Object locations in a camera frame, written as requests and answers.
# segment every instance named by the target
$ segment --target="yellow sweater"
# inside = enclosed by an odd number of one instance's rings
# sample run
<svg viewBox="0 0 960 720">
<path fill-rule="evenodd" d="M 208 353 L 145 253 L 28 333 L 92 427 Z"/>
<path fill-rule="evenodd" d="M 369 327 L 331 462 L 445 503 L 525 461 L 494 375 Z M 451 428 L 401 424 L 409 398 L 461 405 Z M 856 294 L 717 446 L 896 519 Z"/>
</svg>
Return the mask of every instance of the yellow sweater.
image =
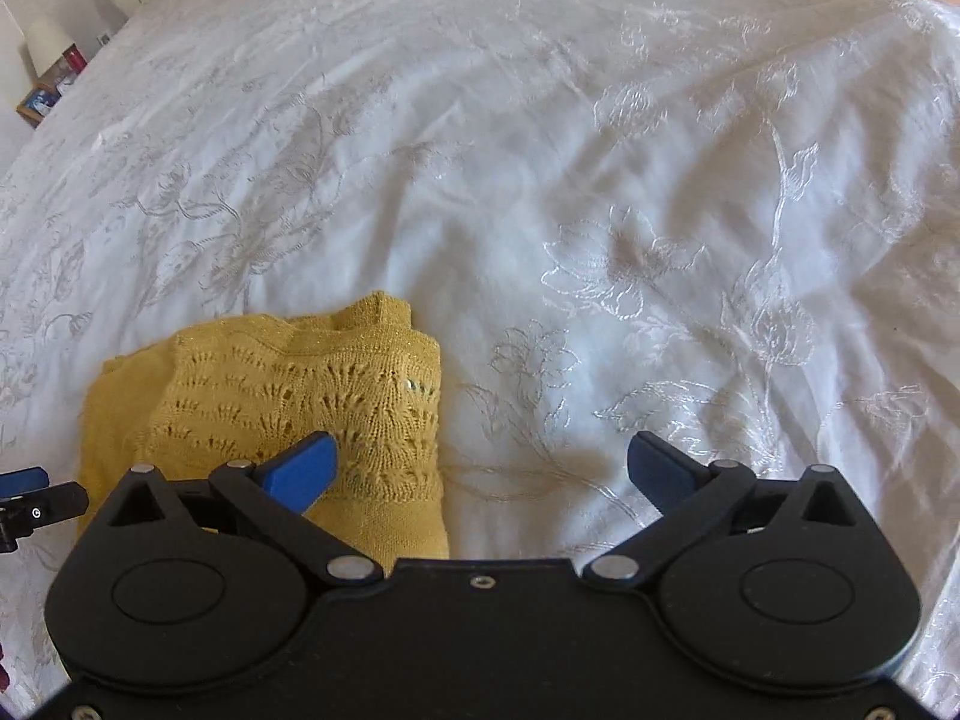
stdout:
<svg viewBox="0 0 960 720">
<path fill-rule="evenodd" d="M 387 570 L 448 557 L 439 402 L 438 344 L 384 293 L 330 316 L 220 319 L 104 365 L 83 410 L 80 483 L 95 512 L 135 463 L 203 478 L 325 430 L 337 479 L 306 517 Z"/>
</svg>

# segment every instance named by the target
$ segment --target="blue gripper pad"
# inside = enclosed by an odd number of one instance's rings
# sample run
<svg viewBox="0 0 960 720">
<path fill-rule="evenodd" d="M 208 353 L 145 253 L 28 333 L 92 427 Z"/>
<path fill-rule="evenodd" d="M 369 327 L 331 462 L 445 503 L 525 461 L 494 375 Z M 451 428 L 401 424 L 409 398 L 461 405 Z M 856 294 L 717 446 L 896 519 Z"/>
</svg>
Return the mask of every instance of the blue gripper pad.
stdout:
<svg viewBox="0 0 960 720">
<path fill-rule="evenodd" d="M 258 466 L 253 480 L 277 503 L 303 514 L 336 476 L 337 442 L 318 432 Z"/>
<path fill-rule="evenodd" d="M 13 498 L 34 490 L 43 490 L 50 486 L 50 477 L 40 467 L 23 469 L 12 473 L 0 473 L 0 500 Z"/>
</svg>

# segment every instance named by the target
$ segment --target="screw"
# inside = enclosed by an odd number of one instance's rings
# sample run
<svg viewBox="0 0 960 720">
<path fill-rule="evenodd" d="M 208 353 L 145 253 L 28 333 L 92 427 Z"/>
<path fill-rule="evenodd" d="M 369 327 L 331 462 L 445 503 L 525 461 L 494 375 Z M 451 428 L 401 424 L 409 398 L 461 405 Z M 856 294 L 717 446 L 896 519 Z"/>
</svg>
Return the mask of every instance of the screw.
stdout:
<svg viewBox="0 0 960 720">
<path fill-rule="evenodd" d="M 470 586 L 478 590 L 492 590 L 496 585 L 496 579 L 487 576 L 470 577 Z"/>
<path fill-rule="evenodd" d="M 93 707 L 77 707 L 70 712 L 70 720 L 103 720 Z"/>
<path fill-rule="evenodd" d="M 626 555 L 603 555 L 590 564 L 593 573 L 601 579 L 626 581 L 637 576 L 640 564 Z"/>
<path fill-rule="evenodd" d="M 340 555 L 330 560 L 326 570 L 332 577 L 344 581 L 363 581 L 370 579 L 376 571 L 376 563 L 363 555 Z"/>
</svg>

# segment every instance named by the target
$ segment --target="lamp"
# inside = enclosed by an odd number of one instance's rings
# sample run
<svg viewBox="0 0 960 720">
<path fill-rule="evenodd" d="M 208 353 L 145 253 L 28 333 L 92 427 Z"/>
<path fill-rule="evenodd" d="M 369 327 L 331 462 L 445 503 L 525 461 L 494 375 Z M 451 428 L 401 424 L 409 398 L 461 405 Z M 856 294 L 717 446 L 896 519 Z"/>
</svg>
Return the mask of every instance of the lamp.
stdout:
<svg viewBox="0 0 960 720">
<path fill-rule="evenodd" d="M 62 56 L 77 73 L 86 67 L 76 42 L 49 16 L 40 16 L 30 25 L 27 30 L 27 51 L 38 76 L 56 65 Z"/>
</svg>

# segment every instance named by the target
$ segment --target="bed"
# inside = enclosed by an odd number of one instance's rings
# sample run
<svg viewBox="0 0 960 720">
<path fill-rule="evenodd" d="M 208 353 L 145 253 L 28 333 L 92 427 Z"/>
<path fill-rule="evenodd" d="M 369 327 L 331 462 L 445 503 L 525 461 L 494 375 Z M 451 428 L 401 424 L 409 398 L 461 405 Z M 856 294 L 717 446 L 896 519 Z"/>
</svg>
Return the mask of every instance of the bed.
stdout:
<svg viewBox="0 0 960 720">
<path fill-rule="evenodd" d="M 156 0 L 0 185 L 0 469 L 72 478 L 103 360 L 241 312 L 411 301 L 459 557 L 578 565 L 655 518 L 653 430 L 839 466 L 960 709 L 960 15 L 933 0 Z M 28 712 L 74 531 L 2 557 Z"/>
</svg>

